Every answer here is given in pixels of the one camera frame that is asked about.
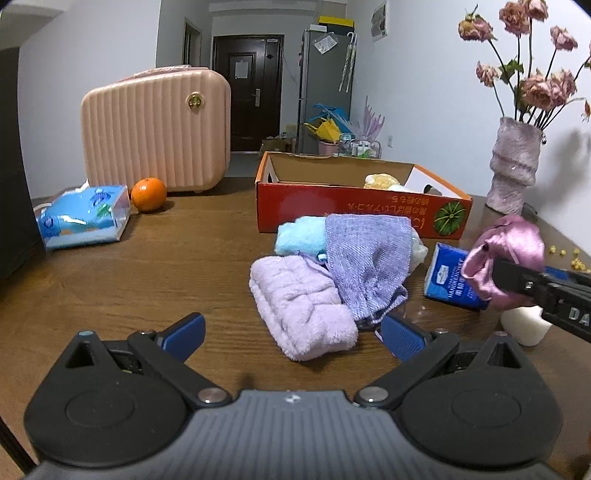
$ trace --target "black cabinet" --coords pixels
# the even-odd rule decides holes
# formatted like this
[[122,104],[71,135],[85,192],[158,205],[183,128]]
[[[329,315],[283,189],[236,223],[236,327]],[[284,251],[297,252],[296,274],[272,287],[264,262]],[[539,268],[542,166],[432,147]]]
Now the black cabinet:
[[0,50],[0,279],[42,248],[22,165],[17,80],[18,48]]

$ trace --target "refrigerator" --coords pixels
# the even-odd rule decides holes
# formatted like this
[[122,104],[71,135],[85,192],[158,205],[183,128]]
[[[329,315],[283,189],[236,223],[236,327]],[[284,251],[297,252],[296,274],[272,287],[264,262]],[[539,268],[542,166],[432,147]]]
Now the refrigerator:
[[304,127],[305,122],[320,114],[320,110],[314,108],[315,104],[341,107],[347,116],[351,109],[351,90],[349,89],[349,93],[345,91],[348,72],[343,90],[339,91],[349,37],[333,34],[339,42],[328,52],[321,54],[314,44],[323,35],[326,34],[306,29],[302,40],[297,133],[297,152],[300,154],[318,154],[317,140]]

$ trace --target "orange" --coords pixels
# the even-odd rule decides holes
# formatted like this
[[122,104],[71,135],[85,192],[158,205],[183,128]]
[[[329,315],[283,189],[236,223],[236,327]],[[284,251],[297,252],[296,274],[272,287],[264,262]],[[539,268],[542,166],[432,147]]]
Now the orange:
[[166,186],[155,178],[140,180],[131,190],[131,201],[140,212],[153,212],[166,201]]

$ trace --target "folded towel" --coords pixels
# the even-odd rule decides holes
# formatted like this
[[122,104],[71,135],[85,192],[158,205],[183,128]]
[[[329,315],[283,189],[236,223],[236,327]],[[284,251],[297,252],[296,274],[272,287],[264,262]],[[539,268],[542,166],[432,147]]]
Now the folded towel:
[[312,257],[326,253],[325,217],[300,217],[293,223],[284,223],[277,229],[275,253],[297,255],[306,253]]
[[390,215],[329,215],[330,273],[359,328],[379,324],[408,299],[413,233],[410,220]]
[[335,283],[310,260],[261,258],[252,264],[249,286],[269,332],[290,359],[311,360],[357,342],[357,326]]

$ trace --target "blue gripper pad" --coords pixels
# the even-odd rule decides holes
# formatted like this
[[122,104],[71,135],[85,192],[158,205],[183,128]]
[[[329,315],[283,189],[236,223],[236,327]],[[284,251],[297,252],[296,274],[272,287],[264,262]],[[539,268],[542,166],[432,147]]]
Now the blue gripper pad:
[[158,334],[157,343],[162,350],[185,362],[205,340],[205,318],[191,313]]
[[429,333],[393,313],[382,320],[381,336],[386,348],[402,362],[408,361],[433,340]]

